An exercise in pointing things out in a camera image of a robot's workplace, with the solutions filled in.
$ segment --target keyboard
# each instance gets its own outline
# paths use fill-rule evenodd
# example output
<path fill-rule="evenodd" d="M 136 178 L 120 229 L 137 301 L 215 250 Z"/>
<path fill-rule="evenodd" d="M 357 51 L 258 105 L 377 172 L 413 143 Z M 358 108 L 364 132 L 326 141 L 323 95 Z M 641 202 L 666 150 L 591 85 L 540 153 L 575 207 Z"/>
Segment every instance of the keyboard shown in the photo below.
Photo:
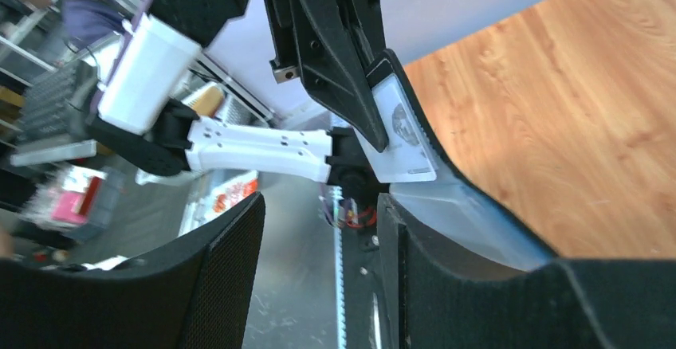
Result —
<path fill-rule="evenodd" d="M 97 69 L 82 60 L 72 61 L 53 73 L 40 76 L 26 90 L 26 103 L 18 126 L 18 144 L 37 142 L 56 135 L 78 135 L 83 139 L 83 98 L 96 90 Z"/>

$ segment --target white wall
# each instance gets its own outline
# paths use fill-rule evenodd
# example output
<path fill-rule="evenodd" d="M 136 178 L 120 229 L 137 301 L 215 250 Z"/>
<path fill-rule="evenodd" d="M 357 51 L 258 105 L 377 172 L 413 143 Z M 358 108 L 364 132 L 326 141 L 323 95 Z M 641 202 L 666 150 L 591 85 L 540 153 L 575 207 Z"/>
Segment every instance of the white wall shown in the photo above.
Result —
<path fill-rule="evenodd" d="M 541 0 L 380 0 L 387 46 L 404 64 L 455 42 Z M 230 74 L 282 118 L 308 101 L 299 80 L 277 84 L 263 0 L 232 21 L 209 48 Z"/>

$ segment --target blue shirt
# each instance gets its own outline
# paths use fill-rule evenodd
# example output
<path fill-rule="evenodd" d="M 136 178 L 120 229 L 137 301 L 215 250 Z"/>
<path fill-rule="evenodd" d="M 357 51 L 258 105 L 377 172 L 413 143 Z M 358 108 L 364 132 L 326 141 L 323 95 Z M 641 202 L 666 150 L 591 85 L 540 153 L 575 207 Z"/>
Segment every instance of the blue shirt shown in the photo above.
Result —
<path fill-rule="evenodd" d="M 79 50 L 110 33 L 123 33 L 124 17 L 104 1 L 66 0 L 61 7 L 69 41 Z"/>

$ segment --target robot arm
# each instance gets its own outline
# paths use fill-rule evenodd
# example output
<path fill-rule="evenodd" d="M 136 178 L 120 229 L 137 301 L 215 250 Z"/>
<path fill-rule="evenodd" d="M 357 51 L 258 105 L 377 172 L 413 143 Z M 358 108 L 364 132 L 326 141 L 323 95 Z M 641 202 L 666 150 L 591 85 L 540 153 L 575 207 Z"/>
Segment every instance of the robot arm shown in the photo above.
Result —
<path fill-rule="evenodd" d="M 98 112 L 88 122 L 92 137 L 154 175 L 238 168 L 300 175 L 348 193 L 352 188 L 355 199 L 382 190 L 352 129 L 295 132 L 225 125 L 169 99 L 202 48 L 227 21 L 244 14 L 247 2 L 154 0 L 102 88 Z M 372 93 L 377 82 L 367 79 L 384 51 L 378 0 L 265 4 L 277 81 L 300 78 L 314 100 L 383 151 L 388 140 Z"/>

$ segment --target wooden surface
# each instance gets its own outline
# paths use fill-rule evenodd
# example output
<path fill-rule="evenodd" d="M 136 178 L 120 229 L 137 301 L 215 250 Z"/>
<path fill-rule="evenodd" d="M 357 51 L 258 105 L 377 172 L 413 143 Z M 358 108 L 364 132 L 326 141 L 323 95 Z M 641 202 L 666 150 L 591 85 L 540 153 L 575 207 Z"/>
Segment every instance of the wooden surface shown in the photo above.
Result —
<path fill-rule="evenodd" d="M 676 257 L 676 0 L 548 0 L 407 72 L 454 163 L 563 256 Z"/>

